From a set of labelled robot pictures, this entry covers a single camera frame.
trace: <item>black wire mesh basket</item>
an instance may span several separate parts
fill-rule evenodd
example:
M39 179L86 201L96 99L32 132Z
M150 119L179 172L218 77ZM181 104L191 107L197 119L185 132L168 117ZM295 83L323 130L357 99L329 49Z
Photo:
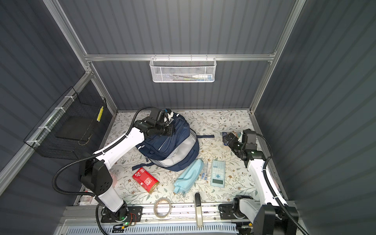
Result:
M98 123L107 109L101 96L74 93L43 126L35 126L24 142L47 158L77 160L98 148L91 141L100 128Z

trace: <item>floral tablecloth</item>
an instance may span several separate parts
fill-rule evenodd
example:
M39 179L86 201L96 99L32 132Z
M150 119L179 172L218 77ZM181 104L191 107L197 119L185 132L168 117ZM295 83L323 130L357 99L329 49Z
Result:
M149 194L146 190L133 180L132 166L145 163L145 157L136 149L128 151L110 170L116 175L118 182L115 185L117 193L123 197L127 204L154 204L161 197L168 198L172 203L191 203L194 194L199 192L202 202L224 202L232 201L237 194L251 195L258 200L257 191L253 179L244 166L244 162L236 157L229 147L222 143L222 132L242 131L252 129L252 123L246 110L237 111L187 111L178 112L188 121L191 128L198 135L214 135L215 138L200 138L200 153L197 158L205 161L225 161L226 162L226 180L225 187L213 187L209 180L197 180L191 190L185 195L175 194L174 182L183 172L173 172L166 169L151 166L145 169L152 174L159 185ZM106 145L117 139L127 131L134 112L118 113L111 132L107 138ZM149 115L149 112L140 112L137 119L142 119ZM80 202L80 205L95 205L91 203Z

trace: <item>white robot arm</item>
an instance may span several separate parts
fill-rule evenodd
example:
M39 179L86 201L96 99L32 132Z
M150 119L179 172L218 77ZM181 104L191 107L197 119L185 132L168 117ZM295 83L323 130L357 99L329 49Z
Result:
M127 206L123 199L111 187L112 178L109 169L131 148L152 135L171 136L174 126L169 124L173 112L169 109L152 108L148 117L134 123L128 135L123 134L108 146L94 152L102 153L94 159L80 165L80 181L96 196L95 199L106 206L115 217L122 218L127 214Z
M243 131L242 140L239 140L232 133L223 139L223 142L231 148L235 155L244 161L245 167L253 178L260 200L256 202L248 195L236 195L232 204L221 204L218 207L221 218L231 219L235 217L241 219L246 216L251 221L252 231L255 235L295 235L296 223L291 218L297 221L298 213L296 208L287 205L274 181L268 180L270 185L267 184L266 180L272 179L272 177L269 168L266 165L266 169L264 169L264 165L270 159L266 159L262 151L257 151L257 135L255 131L247 129ZM273 189L275 196L273 196L269 187Z

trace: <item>metal extrusion bar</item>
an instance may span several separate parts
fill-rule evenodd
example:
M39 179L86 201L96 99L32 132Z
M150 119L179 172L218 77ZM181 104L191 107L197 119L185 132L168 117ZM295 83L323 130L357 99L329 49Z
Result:
M93 82L94 86L96 87L99 95L106 98L107 107L110 110L111 114L113 116L115 116L116 113L117 113L117 107L115 105L115 102L111 98L110 93L108 92L105 84L100 79L98 71L96 70L94 65L91 62L89 62L89 65L90 65L90 68L92 69L92 72L94 73L94 76L91 79L91 81Z
M76 54L81 65L85 70L89 69L89 64L85 61L83 55L86 54L86 51L78 39L76 32L73 30L72 25L70 24L67 16L65 15L63 9L61 8L57 0L43 0L47 9L50 11L52 17L59 26L61 32L63 32L65 38L67 39L69 45L72 47L72 50Z
M206 202L201 203L202 220L208 222L249 222L248 219L221 220L218 205L230 202ZM140 224L159 223L195 223L196 213L194 203L173 203L170 215L161 220L154 214L154 204L139 204L143 212ZM96 206L67 206L60 219L59 226L65 225L91 225L95 222ZM165 214L170 209L168 204L159 204L158 212Z
M150 61L157 60L180 60L180 61L272 61L274 54L265 55L85 55L87 61Z
M245 110L249 111L249 108L224 108L224 109L171 109L173 112L191 112L191 111L221 111L221 110ZM118 112L136 112L136 109L130 110L118 110Z
M293 9L291 10L291 13L289 15L289 18L286 22L285 28L281 34L281 37L279 39L279 42L276 47L276 52L274 55L274 60L270 63L270 65L267 67L265 74L263 78L261 79L260 85L257 88L255 97L253 98L253 101L251 103L251 106L249 107L251 112L254 113L260 100L262 97L262 94L265 91L266 86L268 85L268 82L273 74L274 69L276 68L276 65L279 61L279 58L281 57L281 54L286 46L287 40L290 37L290 34L295 26L295 23L300 15L300 12L303 9L303 6L305 4L306 0L296 0Z
M86 86L86 84L90 81L93 77L93 74L90 72L86 72L80 80L76 83L66 96L60 101L60 103L56 107L62 107L69 99L69 96L72 96L75 91L80 92ZM56 115L59 109L54 109L50 115L43 121L41 126L46 126L48 122L52 120L52 118ZM41 128L38 128L33 135L31 135L30 139L36 139L39 136L40 132L42 131ZM27 144L24 144L21 149L14 155L14 157L9 161L9 163L3 168L0 172L0 195L4 192L6 187L12 182L14 177L17 173L21 170L24 164L28 161L31 155L34 153L34 149L32 149Z
M86 50L83 47L80 39L78 38L73 26L69 22L68 17L64 13L63 8L59 4L58 0L43 0L44 4L46 5L47 9L51 13L52 17L56 21L56 24L59 26L61 32L63 32L65 38L67 39L69 45L71 46L72 50L76 54L78 60L80 61L81 65L86 71L94 71L96 79L93 79L93 83L99 92L100 96L106 98L106 102L108 105L108 109L115 115L117 113L117 107L115 105L114 100L111 98L109 92L107 91L104 83L102 82L100 76L94 70L94 66L86 61L85 56Z

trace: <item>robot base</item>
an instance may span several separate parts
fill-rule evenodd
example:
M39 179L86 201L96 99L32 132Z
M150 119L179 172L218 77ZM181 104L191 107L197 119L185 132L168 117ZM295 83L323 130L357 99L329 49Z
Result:
M135 216L133 216L132 222L141 221L142 210L143 210L142 206L129 206L128 210L129 210L128 217L122 223L130 222L130 218L131 218L130 213L136 215L136 219L135 219ZM110 213L110 211L107 208L103 210L102 219L100 221L101 223L116 223L115 217Z
M221 220L247 219L247 216L244 215L239 209L239 200L243 198L253 200L251 196L236 195L232 201L232 204L220 204L218 206L218 210L221 213Z

